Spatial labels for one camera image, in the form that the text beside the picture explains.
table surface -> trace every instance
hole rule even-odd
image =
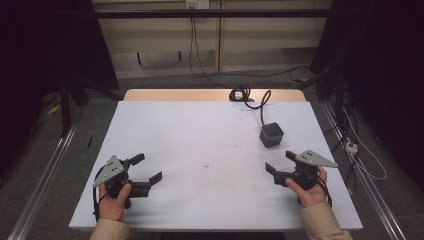
[[[187,95],[192,91],[199,96],[197,100],[204,99],[207,92],[220,95],[221,100],[195,101],[195,97]],[[277,122],[285,133],[279,146],[267,149],[259,139],[259,111],[251,111],[242,103],[226,102],[228,90],[224,98],[222,90],[178,90],[179,101],[169,101],[170,90],[163,94],[161,90],[140,91],[143,101],[130,101],[139,99],[134,98],[135,90],[130,92],[131,99],[127,94],[125,101],[118,104],[69,224],[71,228],[90,231],[96,224],[91,214],[91,184],[98,169],[112,155],[128,159],[141,152],[146,160],[130,168],[130,179],[146,181],[159,171],[163,172],[163,179],[152,187],[148,198],[132,199],[133,206],[126,210],[125,220],[133,229],[164,232],[302,228],[297,196],[273,183],[265,171],[265,162],[277,170],[292,172],[294,163],[284,157],[285,151],[300,154],[307,149],[334,161],[304,97],[298,102],[276,101],[265,106],[265,122]],[[146,92],[162,96],[161,101],[146,100]],[[272,92],[279,94],[273,94],[270,101],[280,93],[297,91]],[[362,228],[340,172],[335,168],[326,170],[340,226]]]
[[[251,99],[261,102],[267,89],[253,89]],[[229,101],[228,89],[131,89],[124,101]],[[270,102],[304,102],[302,91],[297,89],[273,89]]]

